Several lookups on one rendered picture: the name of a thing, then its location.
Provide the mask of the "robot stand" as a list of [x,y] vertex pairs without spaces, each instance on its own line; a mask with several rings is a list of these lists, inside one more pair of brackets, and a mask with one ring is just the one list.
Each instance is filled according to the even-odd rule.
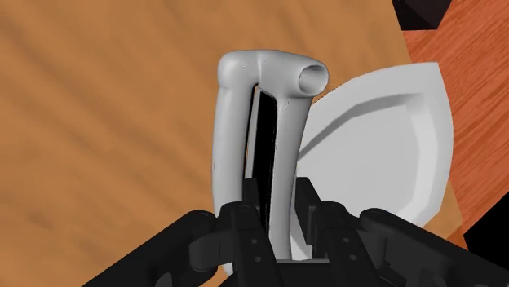
[[452,0],[392,0],[402,31],[436,30]]

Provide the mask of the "white curved handle object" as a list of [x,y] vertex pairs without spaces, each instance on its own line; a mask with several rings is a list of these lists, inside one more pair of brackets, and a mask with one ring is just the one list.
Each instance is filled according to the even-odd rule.
[[278,259],[291,257],[290,210],[295,169],[313,97],[329,81],[326,66],[313,58],[276,50],[233,51],[219,61],[212,144],[214,208],[242,199],[249,111],[254,88],[276,100],[275,154],[268,238]]

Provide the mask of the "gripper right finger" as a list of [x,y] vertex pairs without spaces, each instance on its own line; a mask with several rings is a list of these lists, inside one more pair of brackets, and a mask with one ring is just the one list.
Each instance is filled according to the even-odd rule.
[[508,270],[385,210],[355,217],[305,177],[294,209],[312,256],[328,260],[342,287],[509,287]]

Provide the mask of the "white plate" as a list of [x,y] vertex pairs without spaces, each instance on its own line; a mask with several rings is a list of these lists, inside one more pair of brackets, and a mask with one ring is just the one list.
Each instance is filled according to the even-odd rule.
[[311,106],[296,174],[352,215],[379,208],[424,227],[441,208],[453,147],[438,63],[397,65],[355,77]]

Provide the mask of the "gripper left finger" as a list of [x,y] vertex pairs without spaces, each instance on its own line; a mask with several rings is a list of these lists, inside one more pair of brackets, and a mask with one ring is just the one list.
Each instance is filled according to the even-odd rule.
[[220,287],[283,287],[259,207],[258,182],[246,178],[218,216],[186,213],[83,287],[200,287],[226,263],[234,273]]

